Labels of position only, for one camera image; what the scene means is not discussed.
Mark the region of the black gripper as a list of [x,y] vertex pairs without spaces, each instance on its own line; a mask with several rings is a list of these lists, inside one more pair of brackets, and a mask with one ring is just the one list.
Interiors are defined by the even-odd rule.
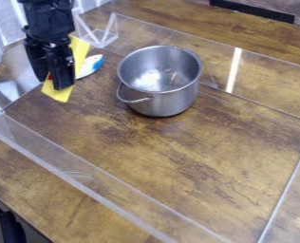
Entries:
[[75,61],[69,33],[75,30],[72,7],[75,0],[16,0],[26,24],[22,42],[29,64],[42,83],[49,71],[53,88],[63,90],[75,82]]

